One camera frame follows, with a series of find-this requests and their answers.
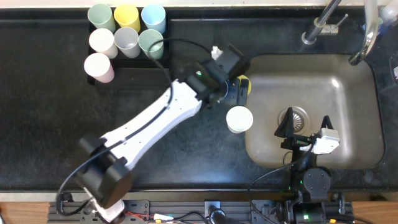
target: sink drain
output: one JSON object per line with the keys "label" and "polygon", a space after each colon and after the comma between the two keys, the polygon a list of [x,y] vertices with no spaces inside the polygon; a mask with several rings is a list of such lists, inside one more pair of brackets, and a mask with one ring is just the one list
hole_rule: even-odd
{"label": "sink drain", "polygon": [[[296,134],[302,134],[304,133],[309,126],[310,118],[308,117],[308,114],[298,106],[293,106],[293,129],[294,133]],[[287,108],[282,110],[279,113],[278,117],[278,125],[282,122],[282,120],[285,118]]]}

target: faucet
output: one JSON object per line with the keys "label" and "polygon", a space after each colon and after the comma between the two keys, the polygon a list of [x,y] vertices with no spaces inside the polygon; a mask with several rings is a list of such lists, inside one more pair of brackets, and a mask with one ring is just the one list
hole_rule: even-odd
{"label": "faucet", "polygon": [[[337,34],[338,26],[347,18],[347,15],[337,25],[327,25],[326,21],[340,4],[341,0],[332,0],[323,10],[320,17],[315,18],[308,32],[302,34],[304,44],[311,45],[317,40],[318,35]],[[366,31],[361,50],[349,58],[351,65],[359,64],[371,51],[376,41],[379,30],[379,14],[376,0],[364,0],[366,15]]]}

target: stainless steel sink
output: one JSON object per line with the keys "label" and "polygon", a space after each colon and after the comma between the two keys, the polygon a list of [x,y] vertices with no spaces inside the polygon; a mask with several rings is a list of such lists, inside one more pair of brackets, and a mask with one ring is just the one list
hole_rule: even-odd
{"label": "stainless steel sink", "polygon": [[[252,90],[247,107],[254,116],[246,131],[246,150],[264,167],[279,167],[288,151],[274,136],[288,107],[294,107],[295,131],[309,136],[329,115],[340,146],[318,156],[331,169],[367,169],[384,155],[384,140],[373,72],[366,62],[348,63],[349,55],[261,55],[246,72]],[[291,154],[286,157],[290,162]]]}

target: wooden floor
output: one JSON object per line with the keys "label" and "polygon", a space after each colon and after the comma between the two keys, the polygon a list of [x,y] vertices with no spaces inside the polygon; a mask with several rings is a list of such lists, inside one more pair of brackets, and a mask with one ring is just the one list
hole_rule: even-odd
{"label": "wooden floor", "polygon": [[[48,202],[0,202],[6,224],[46,224],[48,208]],[[398,202],[354,202],[354,213],[374,224],[395,224]]]}

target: white cup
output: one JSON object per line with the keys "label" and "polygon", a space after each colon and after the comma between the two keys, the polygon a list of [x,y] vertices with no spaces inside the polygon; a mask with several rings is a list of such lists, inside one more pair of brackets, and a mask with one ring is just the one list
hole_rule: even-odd
{"label": "white cup", "polygon": [[131,27],[123,27],[114,33],[114,43],[129,58],[135,58],[141,52],[138,46],[138,33]]}
{"label": "white cup", "polygon": [[154,59],[160,59],[163,56],[163,42],[155,44],[148,52],[149,47],[158,40],[163,40],[162,34],[157,30],[149,29],[139,35],[138,44],[147,56],[150,54]]}
{"label": "white cup", "polygon": [[106,4],[96,4],[88,10],[88,20],[94,24],[95,27],[105,28],[114,32],[116,26],[112,15],[112,9]]}
{"label": "white cup", "polygon": [[102,83],[108,83],[114,78],[111,61],[102,53],[93,53],[86,58],[85,71]]}
{"label": "white cup", "polygon": [[105,54],[108,58],[115,58],[118,48],[114,44],[114,37],[110,30],[100,28],[94,30],[88,39],[90,47],[98,53]]}
{"label": "white cup", "polygon": [[235,134],[247,131],[253,124],[253,114],[244,106],[235,106],[226,114],[228,129]]}
{"label": "white cup", "polygon": [[141,12],[142,20],[148,29],[154,29],[163,34],[166,30],[166,11],[158,4],[148,5]]}

